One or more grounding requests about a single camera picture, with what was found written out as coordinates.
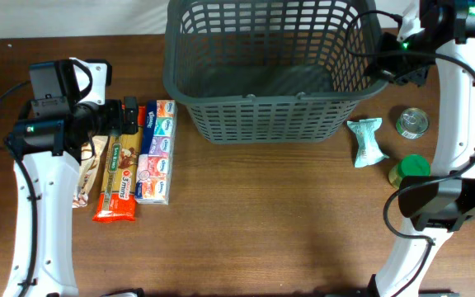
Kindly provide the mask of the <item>brown white snack bag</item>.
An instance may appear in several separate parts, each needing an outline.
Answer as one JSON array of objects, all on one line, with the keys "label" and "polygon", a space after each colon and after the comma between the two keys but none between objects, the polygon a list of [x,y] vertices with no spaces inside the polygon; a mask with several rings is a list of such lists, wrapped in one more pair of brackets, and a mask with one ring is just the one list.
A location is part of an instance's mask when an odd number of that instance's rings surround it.
[{"label": "brown white snack bag", "polygon": [[82,146],[82,162],[79,170],[79,179],[73,194],[73,208],[87,206],[91,191],[100,166],[101,155],[108,143],[108,136],[95,136],[92,143]]}]

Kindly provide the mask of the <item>silver tin can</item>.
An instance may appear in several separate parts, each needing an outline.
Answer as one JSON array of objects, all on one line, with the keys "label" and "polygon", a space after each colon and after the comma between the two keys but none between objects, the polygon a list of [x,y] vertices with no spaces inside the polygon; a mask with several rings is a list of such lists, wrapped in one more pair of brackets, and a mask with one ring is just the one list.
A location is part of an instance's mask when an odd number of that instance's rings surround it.
[{"label": "silver tin can", "polygon": [[411,107],[402,112],[396,122],[397,132],[406,139],[418,139],[429,128],[428,115],[421,109]]}]

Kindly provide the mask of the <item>colourful tissue multipack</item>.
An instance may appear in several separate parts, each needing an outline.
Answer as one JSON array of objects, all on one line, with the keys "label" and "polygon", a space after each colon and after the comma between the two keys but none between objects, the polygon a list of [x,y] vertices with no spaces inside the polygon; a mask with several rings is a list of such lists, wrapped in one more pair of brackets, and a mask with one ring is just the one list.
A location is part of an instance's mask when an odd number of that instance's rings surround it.
[{"label": "colourful tissue multipack", "polygon": [[135,187],[135,200],[139,204],[169,203],[176,113],[173,100],[150,101],[143,108],[143,136]]}]

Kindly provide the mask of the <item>orange spaghetti pasta packet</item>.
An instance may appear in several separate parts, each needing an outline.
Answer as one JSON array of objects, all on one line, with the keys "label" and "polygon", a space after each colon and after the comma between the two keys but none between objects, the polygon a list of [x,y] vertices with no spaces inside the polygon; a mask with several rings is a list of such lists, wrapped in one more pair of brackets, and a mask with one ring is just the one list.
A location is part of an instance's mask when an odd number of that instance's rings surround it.
[{"label": "orange spaghetti pasta packet", "polygon": [[143,139],[145,111],[145,106],[139,106],[136,134],[110,138],[98,206],[92,218],[95,222],[135,221],[136,172]]}]

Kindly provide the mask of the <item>light green packet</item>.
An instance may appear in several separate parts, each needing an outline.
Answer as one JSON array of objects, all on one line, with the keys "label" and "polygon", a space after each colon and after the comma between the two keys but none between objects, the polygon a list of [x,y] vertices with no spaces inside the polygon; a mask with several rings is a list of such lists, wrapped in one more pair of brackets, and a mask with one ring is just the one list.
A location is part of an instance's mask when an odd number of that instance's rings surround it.
[{"label": "light green packet", "polygon": [[347,121],[348,128],[355,134],[358,151],[355,157],[354,166],[356,168],[374,165],[388,158],[383,153],[375,132],[381,127],[383,120],[381,118],[370,118],[358,121]]}]

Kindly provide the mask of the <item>green lid glass jar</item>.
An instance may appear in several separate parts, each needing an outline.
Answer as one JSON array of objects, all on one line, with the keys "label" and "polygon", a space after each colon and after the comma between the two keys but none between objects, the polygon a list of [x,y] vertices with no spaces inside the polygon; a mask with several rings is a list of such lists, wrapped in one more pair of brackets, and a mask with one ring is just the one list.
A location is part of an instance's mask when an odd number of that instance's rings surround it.
[{"label": "green lid glass jar", "polygon": [[390,184],[398,189],[402,180],[410,176],[427,177],[430,175],[430,164],[419,154],[411,154],[398,162],[388,173]]}]

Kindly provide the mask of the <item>grey plastic shopping basket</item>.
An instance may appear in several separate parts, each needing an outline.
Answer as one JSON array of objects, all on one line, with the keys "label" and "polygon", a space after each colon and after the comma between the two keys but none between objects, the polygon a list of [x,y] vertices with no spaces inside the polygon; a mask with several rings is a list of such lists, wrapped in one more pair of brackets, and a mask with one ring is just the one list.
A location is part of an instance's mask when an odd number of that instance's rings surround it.
[{"label": "grey plastic shopping basket", "polygon": [[365,74],[382,34],[372,0],[173,0],[163,84],[214,144],[331,137],[385,88]]}]

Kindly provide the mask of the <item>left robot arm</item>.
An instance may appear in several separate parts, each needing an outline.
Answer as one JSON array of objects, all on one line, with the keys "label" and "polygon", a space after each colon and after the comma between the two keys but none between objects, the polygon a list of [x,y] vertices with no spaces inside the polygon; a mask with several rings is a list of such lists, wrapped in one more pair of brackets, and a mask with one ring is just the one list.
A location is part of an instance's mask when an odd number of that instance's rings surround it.
[{"label": "left robot arm", "polygon": [[20,119],[6,137],[17,185],[16,237],[6,296],[76,296],[73,194],[81,147],[96,135],[137,132],[134,97],[78,103]]}]

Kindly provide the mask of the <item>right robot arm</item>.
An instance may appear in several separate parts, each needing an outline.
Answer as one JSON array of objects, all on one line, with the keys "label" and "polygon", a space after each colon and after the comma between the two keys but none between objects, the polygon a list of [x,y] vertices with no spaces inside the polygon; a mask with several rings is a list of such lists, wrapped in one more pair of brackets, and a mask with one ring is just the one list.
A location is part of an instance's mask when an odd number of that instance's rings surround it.
[{"label": "right robot arm", "polygon": [[406,177],[391,195],[402,226],[393,250],[366,290],[369,296],[417,296],[442,245],[475,218],[475,1],[414,1],[384,35],[366,74],[422,84],[436,66],[438,139],[431,173]]}]

